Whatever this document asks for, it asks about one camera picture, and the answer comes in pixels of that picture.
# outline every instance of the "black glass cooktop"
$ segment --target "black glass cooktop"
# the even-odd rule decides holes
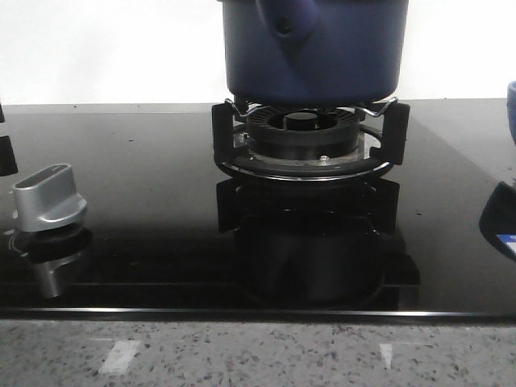
[[[18,172],[0,177],[1,317],[516,321],[516,193],[416,120],[402,166],[330,188],[230,179],[209,111],[2,128]],[[12,185],[60,163],[84,222],[16,231]]]

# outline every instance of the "granite countertop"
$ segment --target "granite countertop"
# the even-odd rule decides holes
[[[516,329],[0,322],[5,386],[514,385]]]

